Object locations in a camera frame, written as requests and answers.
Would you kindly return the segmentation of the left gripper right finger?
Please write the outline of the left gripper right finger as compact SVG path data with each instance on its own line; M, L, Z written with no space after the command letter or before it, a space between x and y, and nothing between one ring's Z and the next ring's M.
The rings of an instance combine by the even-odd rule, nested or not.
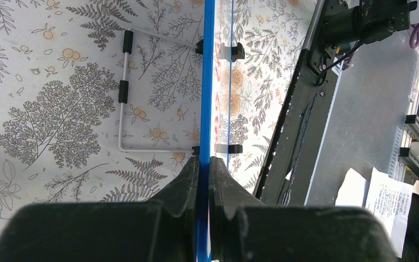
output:
M396 261L382 225L355 207L265 205L209 164L211 255L219 261Z

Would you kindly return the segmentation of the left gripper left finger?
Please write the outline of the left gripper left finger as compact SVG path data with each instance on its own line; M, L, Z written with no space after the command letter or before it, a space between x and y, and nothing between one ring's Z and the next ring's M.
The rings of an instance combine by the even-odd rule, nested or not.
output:
M31 204L0 236L0 261L194 261L199 159L141 202Z

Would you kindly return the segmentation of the blue framed whiteboard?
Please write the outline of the blue framed whiteboard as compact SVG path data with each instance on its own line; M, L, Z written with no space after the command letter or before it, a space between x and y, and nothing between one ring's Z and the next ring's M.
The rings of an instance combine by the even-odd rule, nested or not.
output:
M117 193L121 202L108 209L125 220L114 225L117 235L110 253L117 261L241 261L236 228L240 201L253 196L215 157L211 124L215 66L216 2L205 4L203 39L197 48L203 56L201 140L178 176L156 190L155 161L137 173L124 173L129 183Z

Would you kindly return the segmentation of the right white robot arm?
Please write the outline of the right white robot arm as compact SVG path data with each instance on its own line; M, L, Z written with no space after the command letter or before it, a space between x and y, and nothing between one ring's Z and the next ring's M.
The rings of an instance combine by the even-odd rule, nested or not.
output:
M320 36L331 47L371 44L419 23L419 1L325 1Z

